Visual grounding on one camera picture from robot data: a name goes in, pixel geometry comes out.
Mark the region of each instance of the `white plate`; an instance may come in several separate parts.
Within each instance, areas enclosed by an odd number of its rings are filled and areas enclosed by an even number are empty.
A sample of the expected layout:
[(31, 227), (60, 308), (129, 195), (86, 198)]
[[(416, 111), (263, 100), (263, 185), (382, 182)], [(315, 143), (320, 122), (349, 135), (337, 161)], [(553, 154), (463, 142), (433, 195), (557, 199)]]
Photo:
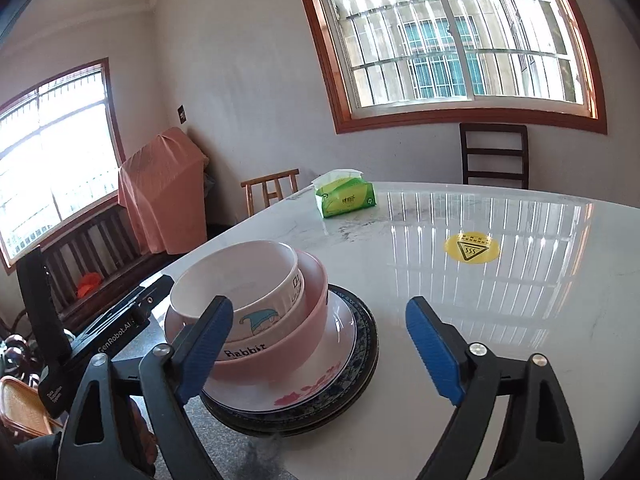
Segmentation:
[(280, 381), (239, 385), (209, 378), (204, 391), (216, 402), (240, 412), (276, 412), (305, 402), (330, 386), (351, 358), (356, 341), (353, 314), (329, 292), (329, 313), (318, 348), (298, 370)]

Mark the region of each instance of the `metal screw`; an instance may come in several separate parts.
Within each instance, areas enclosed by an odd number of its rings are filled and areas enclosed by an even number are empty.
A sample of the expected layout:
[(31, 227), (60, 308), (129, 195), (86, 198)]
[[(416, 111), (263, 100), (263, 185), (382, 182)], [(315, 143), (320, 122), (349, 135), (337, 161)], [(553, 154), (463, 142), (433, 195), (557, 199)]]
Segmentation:
[(534, 362), (534, 364), (537, 364), (538, 366), (546, 366), (546, 364), (548, 364), (548, 360), (546, 357), (544, 357), (542, 354), (535, 354), (531, 360)]
[(160, 343), (155, 346), (153, 353), (156, 357), (162, 357), (163, 355), (167, 355), (171, 350), (171, 345), (168, 345), (167, 343)]
[(93, 366), (102, 366), (105, 362), (107, 362), (106, 354), (96, 354), (91, 358), (91, 364)]
[(469, 351), (473, 355), (483, 356), (486, 355), (486, 346), (482, 343), (471, 343), (471, 345), (469, 345)]

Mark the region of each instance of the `hot surface warning sticker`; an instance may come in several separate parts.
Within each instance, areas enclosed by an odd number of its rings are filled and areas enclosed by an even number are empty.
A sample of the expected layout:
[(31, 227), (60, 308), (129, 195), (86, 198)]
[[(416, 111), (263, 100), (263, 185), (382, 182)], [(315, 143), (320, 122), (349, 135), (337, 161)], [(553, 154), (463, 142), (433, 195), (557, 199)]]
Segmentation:
[(498, 242), (482, 233), (460, 233), (444, 242), (444, 250), (454, 260), (465, 264), (485, 264), (500, 254)]

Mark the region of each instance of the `window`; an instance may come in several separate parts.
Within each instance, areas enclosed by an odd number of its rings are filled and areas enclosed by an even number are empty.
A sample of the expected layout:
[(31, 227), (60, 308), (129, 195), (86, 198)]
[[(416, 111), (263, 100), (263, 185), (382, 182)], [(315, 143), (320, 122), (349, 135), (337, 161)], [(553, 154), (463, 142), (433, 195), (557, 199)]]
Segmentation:
[(0, 243), (7, 266), (118, 189), (107, 60), (0, 108)]
[(574, 0), (303, 2), (338, 133), (462, 120), (606, 132)]

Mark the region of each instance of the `stack of plates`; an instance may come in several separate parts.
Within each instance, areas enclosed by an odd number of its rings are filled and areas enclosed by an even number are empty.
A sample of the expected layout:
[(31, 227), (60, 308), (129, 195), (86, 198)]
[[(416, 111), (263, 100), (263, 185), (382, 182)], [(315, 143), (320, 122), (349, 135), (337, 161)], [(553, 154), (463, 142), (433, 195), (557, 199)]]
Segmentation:
[[(290, 376), (251, 385), (207, 380), (200, 398), (217, 420), (240, 433), (289, 436), (328, 423), (360, 397), (378, 362), (376, 324), (354, 294), (335, 285), (329, 290), (322, 339)], [(177, 324), (180, 319), (170, 310), (165, 320), (168, 340)]]

